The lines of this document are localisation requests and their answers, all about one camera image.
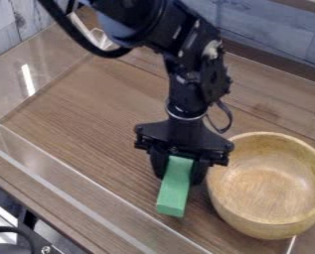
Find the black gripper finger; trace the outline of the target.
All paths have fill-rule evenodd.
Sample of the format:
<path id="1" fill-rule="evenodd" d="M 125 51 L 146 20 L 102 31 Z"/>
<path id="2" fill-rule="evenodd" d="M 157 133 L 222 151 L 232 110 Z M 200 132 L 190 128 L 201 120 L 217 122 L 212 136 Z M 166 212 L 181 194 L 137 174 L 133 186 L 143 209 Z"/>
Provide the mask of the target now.
<path id="1" fill-rule="evenodd" d="M 193 163 L 190 172 L 190 184 L 193 186 L 197 186 L 204 181 L 210 166 L 210 161 L 204 158 Z"/>
<path id="2" fill-rule="evenodd" d="M 169 154 L 158 147 L 150 149 L 150 164 L 155 177 L 162 180 L 169 162 Z"/>

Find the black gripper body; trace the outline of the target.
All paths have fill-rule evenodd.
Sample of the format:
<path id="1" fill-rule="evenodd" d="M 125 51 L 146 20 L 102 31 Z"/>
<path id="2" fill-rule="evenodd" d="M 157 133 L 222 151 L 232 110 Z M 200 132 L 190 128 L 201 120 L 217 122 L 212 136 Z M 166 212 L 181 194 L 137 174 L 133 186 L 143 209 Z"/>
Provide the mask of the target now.
<path id="1" fill-rule="evenodd" d="M 134 127 L 134 146 L 150 155 L 158 147 L 170 156 L 198 161 L 201 158 L 212 165 L 225 166 L 233 143 L 205 126 L 202 120 L 185 121 L 170 117 L 165 121 L 138 124 Z"/>

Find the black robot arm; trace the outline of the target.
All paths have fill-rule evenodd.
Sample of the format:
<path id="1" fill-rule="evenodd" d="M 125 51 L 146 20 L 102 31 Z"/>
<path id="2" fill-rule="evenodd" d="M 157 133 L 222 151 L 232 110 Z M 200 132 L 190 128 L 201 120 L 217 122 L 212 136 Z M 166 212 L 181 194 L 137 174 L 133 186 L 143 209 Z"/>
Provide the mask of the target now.
<path id="1" fill-rule="evenodd" d="M 86 0 L 116 44 L 107 51 L 82 34 L 54 0 L 39 3 L 71 39 L 94 55 L 116 59 L 145 47 L 162 57 L 169 77 L 167 119 L 134 127 L 134 147 L 149 154 L 159 179 L 173 156 L 193 160 L 190 184 L 200 184 L 209 167 L 229 163 L 234 148 L 222 137 L 228 129 L 208 119 L 212 106 L 230 111 L 222 102 L 233 81 L 220 30 L 181 0 Z"/>

